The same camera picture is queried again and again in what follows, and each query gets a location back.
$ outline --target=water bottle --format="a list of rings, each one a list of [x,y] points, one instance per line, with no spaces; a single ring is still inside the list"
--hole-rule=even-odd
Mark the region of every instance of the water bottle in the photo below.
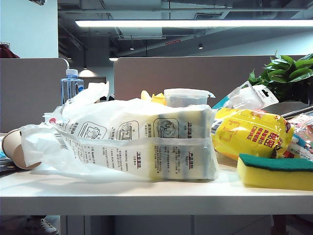
[[[61,79],[61,105],[84,89],[83,79],[78,78],[78,71],[68,69],[67,77]]]

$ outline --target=white desk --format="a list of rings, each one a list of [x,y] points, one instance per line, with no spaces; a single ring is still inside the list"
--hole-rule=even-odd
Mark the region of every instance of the white desk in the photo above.
[[[219,178],[211,182],[151,182],[115,170],[86,180],[40,171],[14,173],[0,179],[1,214],[313,213],[313,191],[245,188],[235,168],[220,167]]]

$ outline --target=blue label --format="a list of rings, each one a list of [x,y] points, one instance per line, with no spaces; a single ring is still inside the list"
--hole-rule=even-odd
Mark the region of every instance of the blue label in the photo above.
[[[227,101],[229,101],[229,98],[228,96],[225,96],[216,105],[214,105],[212,109],[221,109]]]

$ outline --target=yellow sponge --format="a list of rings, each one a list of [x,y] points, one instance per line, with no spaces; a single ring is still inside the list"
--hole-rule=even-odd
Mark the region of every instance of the yellow sponge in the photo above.
[[[313,162],[240,154],[237,171],[246,186],[313,190]]]

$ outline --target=yellow package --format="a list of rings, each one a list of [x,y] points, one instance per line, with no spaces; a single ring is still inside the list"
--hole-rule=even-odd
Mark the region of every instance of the yellow package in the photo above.
[[[293,127],[280,115],[222,108],[211,134],[215,150],[235,160],[240,153],[278,158],[291,141]]]

